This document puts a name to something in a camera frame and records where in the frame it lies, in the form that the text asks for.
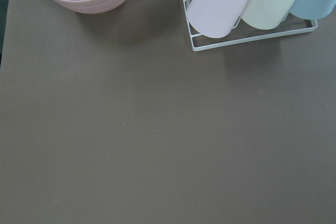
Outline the pink plastic cup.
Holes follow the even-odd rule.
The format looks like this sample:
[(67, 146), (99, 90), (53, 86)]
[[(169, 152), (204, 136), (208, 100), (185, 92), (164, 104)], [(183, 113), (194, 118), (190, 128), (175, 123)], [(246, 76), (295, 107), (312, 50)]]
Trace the pink plastic cup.
[(209, 38), (227, 36), (248, 0), (192, 0), (186, 10), (189, 23)]

